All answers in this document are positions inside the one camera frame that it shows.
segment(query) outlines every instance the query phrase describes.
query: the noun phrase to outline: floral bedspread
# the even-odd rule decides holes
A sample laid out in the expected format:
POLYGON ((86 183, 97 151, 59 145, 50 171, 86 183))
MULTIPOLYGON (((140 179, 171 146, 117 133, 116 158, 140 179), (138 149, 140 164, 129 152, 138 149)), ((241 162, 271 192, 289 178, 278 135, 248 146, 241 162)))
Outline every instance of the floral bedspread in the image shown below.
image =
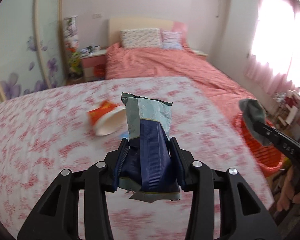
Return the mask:
MULTIPOLYGON (((0 104, 0 220, 16 238, 48 185, 64 168, 87 169, 117 149, 127 126, 96 137, 86 112, 104 99, 121 103, 121 92, 173 102, 170 136, 213 169, 237 168, 268 208, 272 196, 255 160, 231 124, 186 77, 114 79, 41 91, 0 104)), ((114 239, 184 239, 191 193, 180 201, 152 204, 107 194, 114 239)), ((220 205, 215 198, 215 236, 220 205)), ((79 232, 84 238, 83 192, 79 232)))

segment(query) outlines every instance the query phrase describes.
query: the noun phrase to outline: paper cup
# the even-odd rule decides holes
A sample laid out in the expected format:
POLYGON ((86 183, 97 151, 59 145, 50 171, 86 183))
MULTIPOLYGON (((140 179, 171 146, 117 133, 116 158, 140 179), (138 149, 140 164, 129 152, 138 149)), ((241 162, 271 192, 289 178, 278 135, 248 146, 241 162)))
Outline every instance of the paper cup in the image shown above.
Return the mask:
POLYGON ((116 132, 127 122, 125 106, 118 106, 114 110, 103 115, 93 126, 96 135, 104 136, 116 132))

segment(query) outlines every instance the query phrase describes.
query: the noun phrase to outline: pink bedsheet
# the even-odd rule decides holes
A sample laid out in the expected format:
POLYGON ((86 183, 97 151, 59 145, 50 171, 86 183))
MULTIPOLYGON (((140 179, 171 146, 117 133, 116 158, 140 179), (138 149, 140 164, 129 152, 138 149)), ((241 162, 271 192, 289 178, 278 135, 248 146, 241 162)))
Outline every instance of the pink bedsheet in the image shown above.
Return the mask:
POLYGON ((205 96, 231 123, 240 111, 239 100, 254 98, 189 48, 123 49, 118 43, 108 48, 106 79, 159 76, 187 76, 196 81, 205 96))
MULTIPOLYGON (((87 111, 106 99, 122 104, 123 91, 173 102, 170 136, 180 147, 212 169, 238 169, 263 204, 271 206, 271 191, 249 148, 194 82, 186 77, 113 79, 45 90, 0 104, 0 220, 13 237, 61 170, 85 170, 118 148, 127 124, 97 137, 87 111)), ((182 191, 180 201, 152 204, 131 200, 131 193, 125 192, 118 189, 106 195, 114 239, 185 239, 191 192, 182 191)), ((84 239, 83 193, 78 221, 84 239)), ((219 229, 216 192, 215 238, 219 229)))

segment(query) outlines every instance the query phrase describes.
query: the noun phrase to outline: orange laundry basket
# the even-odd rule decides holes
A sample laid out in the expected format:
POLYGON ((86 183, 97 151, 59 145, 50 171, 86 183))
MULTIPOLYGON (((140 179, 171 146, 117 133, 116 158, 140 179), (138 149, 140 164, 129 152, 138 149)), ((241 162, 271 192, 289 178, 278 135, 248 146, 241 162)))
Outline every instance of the orange laundry basket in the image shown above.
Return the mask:
MULTIPOLYGON (((266 122, 267 125, 273 127, 269 120, 266 120, 266 122)), ((269 177, 275 174, 282 166, 284 155, 273 145, 265 147, 255 140, 243 121, 242 113, 236 117, 234 125, 237 132, 244 138, 254 158, 257 160, 263 175, 269 177)))

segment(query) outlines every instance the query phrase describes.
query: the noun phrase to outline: purple flower wall decal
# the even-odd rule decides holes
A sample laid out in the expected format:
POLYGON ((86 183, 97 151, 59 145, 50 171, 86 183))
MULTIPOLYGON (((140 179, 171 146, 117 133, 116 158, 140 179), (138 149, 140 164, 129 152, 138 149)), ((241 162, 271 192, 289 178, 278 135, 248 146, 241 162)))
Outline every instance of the purple flower wall decal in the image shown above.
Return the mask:
POLYGON ((33 61, 30 62, 30 64, 29 64, 29 71, 31 71, 33 69, 34 65, 35 65, 35 63, 33 61))
POLYGON ((58 71, 58 65, 57 65, 56 58, 53 57, 52 59, 48 60, 47 67, 49 69, 49 75, 50 75, 50 77, 53 77, 54 74, 55 74, 55 72, 58 71))
POLYGON ((35 83, 35 86, 34 86, 34 91, 35 92, 39 92, 39 91, 43 91, 43 90, 46 90, 48 87, 46 85, 45 82, 41 81, 41 80, 38 80, 36 83, 35 83))
MULTIPOLYGON (((34 42, 34 37, 30 36, 29 40, 27 41, 27 50, 31 50, 31 51, 37 51, 37 45, 34 42)), ((40 41, 40 47, 43 51, 46 51, 48 49, 48 46, 43 46, 43 41, 40 41)))
POLYGON ((23 92, 23 95, 28 95, 28 94, 31 94, 30 89, 26 89, 26 90, 23 92))
POLYGON ((21 85, 17 85, 18 78, 19 76, 17 73, 11 73, 9 75, 8 82, 0 81, 0 84, 8 100, 16 98, 21 94, 21 85))
POLYGON ((52 88, 56 88, 58 86, 58 81, 56 80, 55 82, 51 83, 52 88))
POLYGON ((29 37, 29 41, 27 41, 28 48, 27 50, 37 51, 37 46, 35 45, 33 36, 29 37))

